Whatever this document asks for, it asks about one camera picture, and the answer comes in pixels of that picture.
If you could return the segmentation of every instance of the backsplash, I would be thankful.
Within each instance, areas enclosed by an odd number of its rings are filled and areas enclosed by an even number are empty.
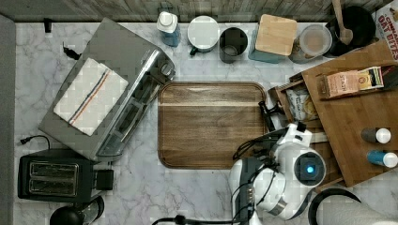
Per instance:
[[[370,11],[391,0],[346,0],[346,6],[361,6]],[[0,13],[15,22],[100,22],[108,17],[117,22],[155,22],[163,8],[188,23],[199,15],[217,22],[258,22],[263,14],[294,19],[299,22],[328,22],[333,18],[331,0],[54,0],[2,2]]]

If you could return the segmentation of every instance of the wooden spoon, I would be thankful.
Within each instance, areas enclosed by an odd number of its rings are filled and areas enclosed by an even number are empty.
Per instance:
[[[346,29],[343,24],[343,13],[342,13],[342,5],[340,4],[340,0],[332,0],[331,1],[334,7],[334,13],[336,13],[337,23],[339,24],[340,28],[340,41],[343,42],[345,45],[349,45],[351,43],[354,34],[352,30]]]

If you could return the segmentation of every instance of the knob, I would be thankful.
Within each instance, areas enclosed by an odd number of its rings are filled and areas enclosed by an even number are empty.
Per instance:
[[[169,63],[165,63],[162,67],[161,67],[161,73],[165,76],[169,76],[172,71],[174,69],[174,65],[173,64],[169,64]]]

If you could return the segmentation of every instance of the small bottle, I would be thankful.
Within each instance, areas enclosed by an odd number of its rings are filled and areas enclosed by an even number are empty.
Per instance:
[[[396,167],[398,164],[398,157],[394,153],[385,153],[383,151],[372,150],[368,152],[368,161],[380,166],[388,168]]]
[[[177,47],[181,40],[177,16],[169,12],[161,12],[156,24],[158,30],[161,31],[161,41],[164,44]]]
[[[391,139],[391,132],[386,128],[365,128],[360,136],[369,143],[388,143]]]

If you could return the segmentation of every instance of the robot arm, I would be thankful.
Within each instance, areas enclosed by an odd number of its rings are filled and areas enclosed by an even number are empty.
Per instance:
[[[275,142],[274,138],[270,138],[272,134],[278,134],[280,138]],[[309,147],[311,138],[312,133],[305,126],[290,124],[286,129],[256,139],[253,146],[263,144],[263,149],[270,150],[268,156],[247,157],[234,165],[229,180],[232,191],[247,182],[248,174],[255,174],[255,221],[257,213],[262,211],[282,219],[294,218],[302,213],[311,190],[323,181],[326,174],[323,158]],[[265,158],[273,158],[274,165],[278,166],[258,172],[265,166],[261,164]],[[246,203],[240,202],[234,201],[233,208],[240,208]]]

